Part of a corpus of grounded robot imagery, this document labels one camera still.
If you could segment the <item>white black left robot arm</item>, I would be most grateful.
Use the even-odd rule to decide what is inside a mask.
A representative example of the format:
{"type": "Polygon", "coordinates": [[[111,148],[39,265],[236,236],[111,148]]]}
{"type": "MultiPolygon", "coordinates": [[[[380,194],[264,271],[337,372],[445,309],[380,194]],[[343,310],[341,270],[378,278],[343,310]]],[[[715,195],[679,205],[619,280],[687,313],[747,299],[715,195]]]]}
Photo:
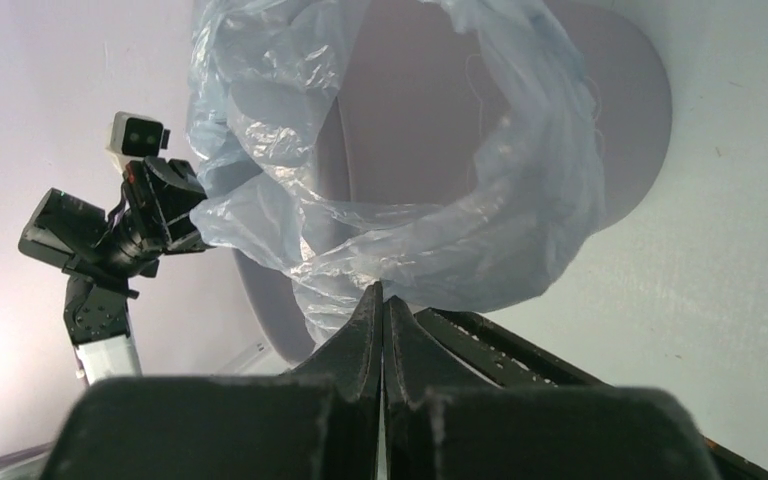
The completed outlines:
{"type": "Polygon", "coordinates": [[[190,220],[205,198],[189,162],[146,157],[125,166],[109,212],[56,188],[39,202],[18,249],[67,275],[63,321],[86,383],[141,375],[129,282],[155,277],[164,256],[208,250],[190,220]]]}

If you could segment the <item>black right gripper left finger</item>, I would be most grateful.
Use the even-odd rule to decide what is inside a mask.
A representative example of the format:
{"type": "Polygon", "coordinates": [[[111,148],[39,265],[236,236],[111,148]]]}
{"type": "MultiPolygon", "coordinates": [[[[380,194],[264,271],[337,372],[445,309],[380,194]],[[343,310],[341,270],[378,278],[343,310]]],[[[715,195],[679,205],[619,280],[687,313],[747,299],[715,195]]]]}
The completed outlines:
{"type": "Polygon", "coordinates": [[[275,376],[116,377],[68,416],[45,479],[370,479],[383,292],[275,376]]]}

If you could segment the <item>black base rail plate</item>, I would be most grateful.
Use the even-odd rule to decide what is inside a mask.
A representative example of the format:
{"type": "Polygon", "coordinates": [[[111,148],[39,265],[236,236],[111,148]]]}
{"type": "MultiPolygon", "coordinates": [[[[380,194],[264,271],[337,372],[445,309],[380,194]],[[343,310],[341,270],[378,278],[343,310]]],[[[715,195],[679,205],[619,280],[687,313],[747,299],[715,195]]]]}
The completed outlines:
{"type": "MultiPolygon", "coordinates": [[[[480,315],[435,309],[412,315],[447,353],[493,386],[614,387],[480,315]]],[[[702,437],[716,479],[768,478],[767,470],[702,437]]]]}

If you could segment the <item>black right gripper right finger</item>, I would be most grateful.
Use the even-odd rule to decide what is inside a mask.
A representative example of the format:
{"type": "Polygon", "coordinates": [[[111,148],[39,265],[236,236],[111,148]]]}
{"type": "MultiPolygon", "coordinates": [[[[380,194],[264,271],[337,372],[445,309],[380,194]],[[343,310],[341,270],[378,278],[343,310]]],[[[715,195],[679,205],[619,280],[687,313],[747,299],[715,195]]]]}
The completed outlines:
{"type": "Polygon", "coordinates": [[[491,385],[398,298],[385,302],[393,479],[716,479],[689,414],[646,388],[491,385]]]}

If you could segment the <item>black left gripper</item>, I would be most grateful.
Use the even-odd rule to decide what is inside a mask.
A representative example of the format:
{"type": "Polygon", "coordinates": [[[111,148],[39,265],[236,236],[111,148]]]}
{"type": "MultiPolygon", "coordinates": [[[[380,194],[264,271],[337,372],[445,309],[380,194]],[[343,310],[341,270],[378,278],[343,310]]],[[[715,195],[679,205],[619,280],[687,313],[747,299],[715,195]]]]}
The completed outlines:
{"type": "Polygon", "coordinates": [[[190,219],[206,199],[192,165],[180,159],[146,157],[123,172],[120,203],[108,215],[98,243],[108,265],[151,265],[163,255],[210,248],[190,219]]]}

